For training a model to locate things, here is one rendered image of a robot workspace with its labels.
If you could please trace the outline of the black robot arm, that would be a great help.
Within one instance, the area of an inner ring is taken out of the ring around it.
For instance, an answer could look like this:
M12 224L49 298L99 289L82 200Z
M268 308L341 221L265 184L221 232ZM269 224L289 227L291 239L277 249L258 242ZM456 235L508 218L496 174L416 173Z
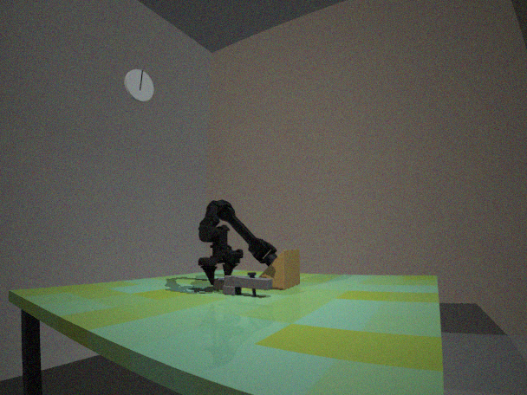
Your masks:
M223 199L218 201L212 200L206 209L205 218L199 224L200 227L198 227L198 236L202 242L227 242L227 231L230 231L230 229L226 225L216 227L220 219L228 222L229 225L248 243L248 250L260 263L266 263L269 267L277 258L277 255L275 254L277 249L263 239L256 238L236 217L235 211L229 202L224 201ZM220 256L224 256L224 259L229 262L239 262L239 259L243 257L243 250L232 250L231 246L228 246L228 249L222 249Z

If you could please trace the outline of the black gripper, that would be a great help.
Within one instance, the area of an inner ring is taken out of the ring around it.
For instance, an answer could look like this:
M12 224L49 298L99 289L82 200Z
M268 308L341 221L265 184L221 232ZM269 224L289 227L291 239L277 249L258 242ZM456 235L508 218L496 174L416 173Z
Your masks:
M224 275L231 275L233 269L237 267L237 264L235 263L240 263L240 259L239 259L239 262L229 262L228 260L224 259L224 256L220 256L222 249L223 248L227 249L228 246L230 245L227 245L227 243L212 243L211 245L212 256L210 256L210 258L200 257L198 259L198 265L201 266L201 268L203 268L211 285L214 285L214 282L215 282L214 271L217 268L217 266L215 266L216 264L225 263L223 264ZM220 259L223 259L223 260L220 260Z

